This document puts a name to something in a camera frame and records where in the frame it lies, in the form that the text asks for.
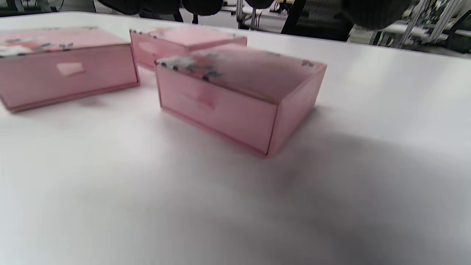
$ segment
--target drawer handle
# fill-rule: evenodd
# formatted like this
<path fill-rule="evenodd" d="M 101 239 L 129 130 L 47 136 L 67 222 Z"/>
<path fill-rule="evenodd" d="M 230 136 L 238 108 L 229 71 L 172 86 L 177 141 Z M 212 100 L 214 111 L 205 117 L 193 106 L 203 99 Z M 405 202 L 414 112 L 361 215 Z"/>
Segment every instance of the drawer handle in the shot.
<path fill-rule="evenodd" d="M 57 64 L 56 67 L 63 76 L 71 76 L 85 72 L 82 63 L 60 63 Z"/>
<path fill-rule="evenodd" d="M 153 45 L 152 43 L 150 42 L 139 42 L 138 44 L 139 48 L 141 48 L 143 51 L 146 51 L 146 52 L 150 52 L 152 54 L 158 54 L 159 53 L 159 49 Z"/>
<path fill-rule="evenodd" d="M 185 101 L 189 104 L 197 105 L 199 108 L 207 110 L 207 111 L 214 111 L 216 109 L 216 107 L 213 104 L 211 104 L 209 102 L 204 102 L 204 101 L 202 101 L 202 99 L 195 99 L 194 97 L 192 97 L 190 95 L 180 94 L 179 97 L 183 101 Z"/>

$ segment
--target pink drawer box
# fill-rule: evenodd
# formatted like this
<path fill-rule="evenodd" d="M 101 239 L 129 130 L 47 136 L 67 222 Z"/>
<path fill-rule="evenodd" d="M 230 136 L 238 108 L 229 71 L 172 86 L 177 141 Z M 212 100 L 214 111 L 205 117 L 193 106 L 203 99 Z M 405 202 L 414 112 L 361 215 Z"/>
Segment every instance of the pink drawer box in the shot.
<path fill-rule="evenodd" d="M 153 70 L 157 59 L 183 56 L 196 50 L 228 43 L 247 46 L 247 37 L 226 34 L 198 26 L 130 30 L 132 47 L 139 65 Z"/>
<path fill-rule="evenodd" d="M 327 69 L 233 44 L 155 64 L 162 109 L 264 155 L 313 108 Z"/>
<path fill-rule="evenodd" d="M 131 44 L 96 27 L 0 32 L 0 79 L 12 112 L 139 85 Z"/>

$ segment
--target white table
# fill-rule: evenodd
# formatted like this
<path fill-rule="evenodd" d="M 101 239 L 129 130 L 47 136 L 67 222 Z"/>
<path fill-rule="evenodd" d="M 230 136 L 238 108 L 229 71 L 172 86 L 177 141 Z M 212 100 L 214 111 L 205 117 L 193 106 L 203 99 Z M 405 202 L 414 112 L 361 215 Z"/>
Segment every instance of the white table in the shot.
<path fill-rule="evenodd" d="M 386 33 L 392 33 L 392 34 L 400 34 L 403 35 L 407 30 L 407 24 L 402 24 L 402 23 L 393 23 L 389 25 L 388 27 L 377 31 L 376 33 L 373 34 L 370 40 L 370 44 L 377 45 L 377 42 L 379 40 L 379 35 L 381 32 L 386 32 Z M 411 36 L 420 38 L 423 40 L 426 40 L 430 35 L 427 33 L 426 28 L 421 28 L 421 27 L 414 27 L 410 33 Z M 448 38 L 448 35 L 446 34 L 440 34 L 439 40 L 446 40 Z"/>
<path fill-rule="evenodd" d="M 31 25 L 129 39 L 182 24 L 60 13 L 0 28 Z M 471 60 L 238 33 L 329 64 L 279 155 L 163 113 L 144 70 L 140 88 L 1 110 L 0 264 L 468 265 Z"/>

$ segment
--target drawer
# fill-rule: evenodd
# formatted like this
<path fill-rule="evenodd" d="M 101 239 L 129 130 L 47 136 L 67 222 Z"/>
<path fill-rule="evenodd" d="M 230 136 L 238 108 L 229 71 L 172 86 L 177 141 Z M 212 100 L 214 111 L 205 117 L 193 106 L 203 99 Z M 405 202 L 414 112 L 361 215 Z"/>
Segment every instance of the drawer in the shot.
<path fill-rule="evenodd" d="M 138 63 L 151 70 L 154 70 L 154 62 L 157 59 L 187 53 L 184 46 L 135 33 L 131 34 L 131 41 Z"/>
<path fill-rule="evenodd" d="M 8 107 L 138 84 L 130 45 L 4 58 L 0 78 Z"/>
<path fill-rule="evenodd" d="M 266 153 L 276 106 L 157 67 L 162 108 Z"/>

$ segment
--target floral lid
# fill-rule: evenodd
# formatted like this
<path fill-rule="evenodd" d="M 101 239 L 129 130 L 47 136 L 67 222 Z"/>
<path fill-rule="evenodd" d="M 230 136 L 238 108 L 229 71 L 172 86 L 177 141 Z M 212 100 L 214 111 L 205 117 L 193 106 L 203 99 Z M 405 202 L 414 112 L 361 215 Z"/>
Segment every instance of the floral lid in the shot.
<path fill-rule="evenodd" d="M 125 43 L 97 27 L 0 31 L 0 58 Z"/>
<path fill-rule="evenodd" d="M 327 67 L 235 44 L 163 58 L 155 64 L 274 104 Z"/>
<path fill-rule="evenodd" d="M 217 30 L 204 29 L 199 26 L 181 26 L 173 28 L 152 28 L 146 30 L 131 29 L 136 34 L 149 35 L 155 39 L 163 39 L 189 47 L 202 43 L 227 41 L 235 38 L 245 38 L 236 34 L 222 33 Z"/>

